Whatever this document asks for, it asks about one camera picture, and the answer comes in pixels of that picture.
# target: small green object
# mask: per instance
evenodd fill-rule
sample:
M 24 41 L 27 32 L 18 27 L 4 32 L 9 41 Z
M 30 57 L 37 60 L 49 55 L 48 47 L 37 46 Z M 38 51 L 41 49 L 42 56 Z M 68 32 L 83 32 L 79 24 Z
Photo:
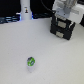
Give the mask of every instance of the small green object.
M 33 57 L 28 58 L 27 60 L 27 65 L 28 66 L 33 66 L 35 63 L 35 59 Z

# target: cable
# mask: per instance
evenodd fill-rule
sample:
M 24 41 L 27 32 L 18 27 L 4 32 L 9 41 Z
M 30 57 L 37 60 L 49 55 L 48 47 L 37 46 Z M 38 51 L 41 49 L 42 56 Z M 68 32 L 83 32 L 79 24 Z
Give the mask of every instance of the cable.
M 54 12 L 53 10 L 51 10 L 51 9 L 47 8 L 47 7 L 44 5 L 44 3 L 43 3 L 43 1 L 42 1 L 42 0 L 41 0 L 41 3 L 42 3 L 42 5 L 44 6 L 44 8 L 45 8 L 45 9 L 47 9 L 48 11 L 50 11 L 50 12 L 52 12 L 52 13 Z

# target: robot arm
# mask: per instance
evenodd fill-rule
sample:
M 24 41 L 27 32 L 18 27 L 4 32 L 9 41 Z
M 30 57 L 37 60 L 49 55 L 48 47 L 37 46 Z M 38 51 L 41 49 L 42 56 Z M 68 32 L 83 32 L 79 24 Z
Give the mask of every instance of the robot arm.
M 75 23 L 79 24 L 84 14 L 84 6 L 77 4 L 77 0 L 55 0 L 50 32 L 58 37 L 69 40 Z
M 79 24 L 84 14 L 84 6 L 77 4 L 77 0 L 55 0 L 53 10 L 57 17 L 67 18 Z

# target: white table surface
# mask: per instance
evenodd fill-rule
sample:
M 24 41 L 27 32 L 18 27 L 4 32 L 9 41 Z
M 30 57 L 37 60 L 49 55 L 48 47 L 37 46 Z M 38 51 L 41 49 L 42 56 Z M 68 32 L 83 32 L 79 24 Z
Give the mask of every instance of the white table surface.
M 0 24 L 0 84 L 84 84 L 84 27 L 76 25 L 68 41 L 50 33 L 50 22 Z

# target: black robot component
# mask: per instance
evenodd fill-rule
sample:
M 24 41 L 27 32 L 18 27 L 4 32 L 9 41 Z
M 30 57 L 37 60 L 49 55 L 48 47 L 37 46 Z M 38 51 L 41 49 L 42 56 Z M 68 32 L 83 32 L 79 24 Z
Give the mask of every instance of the black robot component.
M 72 31 L 75 27 L 75 22 L 72 23 L 70 20 L 62 20 L 57 18 L 55 14 L 52 15 L 51 29 L 50 32 L 58 37 L 70 40 Z

